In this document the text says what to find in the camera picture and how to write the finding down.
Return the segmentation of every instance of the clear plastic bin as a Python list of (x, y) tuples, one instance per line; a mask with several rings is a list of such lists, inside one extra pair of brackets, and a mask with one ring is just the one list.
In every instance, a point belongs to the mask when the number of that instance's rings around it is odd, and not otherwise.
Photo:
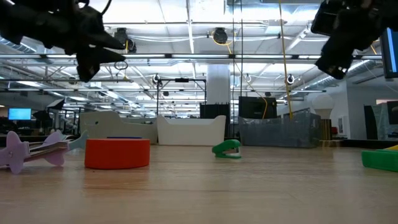
[(244, 146), (317, 147), (321, 139), (321, 117), (309, 112), (293, 119), (247, 119), (239, 117)]

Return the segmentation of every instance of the green object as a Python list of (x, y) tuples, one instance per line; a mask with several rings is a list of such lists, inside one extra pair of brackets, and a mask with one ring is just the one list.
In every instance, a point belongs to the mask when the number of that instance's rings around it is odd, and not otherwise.
[(362, 164), (368, 168), (389, 170), (398, 172), (398, 152), (385, 151), (363, 151)]
[[(211, 150), (216, 157), (218, 158), (230, 158), (230, 159), (240, 159), (242, 158), (241, 153), (239, 151), (239, 147), (241, 147), (241, 142), (238, 140), (232, 139), (227, 140), (217, 146), (213, 147)], [(225, 153), (226, 151), (235, 150), (235, 153)]]
[(398, 153), (398, 150), (392, 150), (392, 149), (378, 149), (376, 150), (377, 152), (393, 152), (393, 153)]

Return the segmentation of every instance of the toy airplane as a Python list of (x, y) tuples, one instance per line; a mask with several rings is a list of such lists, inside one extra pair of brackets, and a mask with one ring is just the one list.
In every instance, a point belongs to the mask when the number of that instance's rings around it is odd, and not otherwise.
[(219, 158), (240, 159), (242, 157), (239, 147), (241, 147), (241, 142), (232, 139), (213, 147), (211, 151)]
[(7, 134), (7, 147), (0, 150), (0, 167), (9, 166), (13, 174), (19, 174), (24, 162), (45, 159), (52, 165), (62, 166), (65, 162), (63, 155), (71, 150), (86, 146), (88, 133), (85, 131), (80, 138), (66, 141), (61, 132), (51, 134), (41, 146), (30, 148), (29, 142), (21, 142), (18, 135), (10, 131)]

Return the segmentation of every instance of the blue screen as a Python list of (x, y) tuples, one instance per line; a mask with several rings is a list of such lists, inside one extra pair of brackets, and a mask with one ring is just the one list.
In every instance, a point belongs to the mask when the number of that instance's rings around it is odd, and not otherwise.
[(386, 78), (398, 78), (398, 32), (387, 28), (381, 35), (381, 52), (384, 76)]
[(388, 47), (390, 51), (391, 71), (397, 72), (396, 52), (398, 52), (398, 34), (387, 28)]
[(30, 120), (31, 114), (31, 109), (10, 108), (8, 110), (8, 119), (13, 121)]

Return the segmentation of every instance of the white pillar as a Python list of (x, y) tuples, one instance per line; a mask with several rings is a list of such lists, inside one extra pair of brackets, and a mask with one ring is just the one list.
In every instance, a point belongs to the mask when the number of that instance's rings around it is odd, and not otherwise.
[(207, 66), (207, 104), (231, 101), (229, 64)]

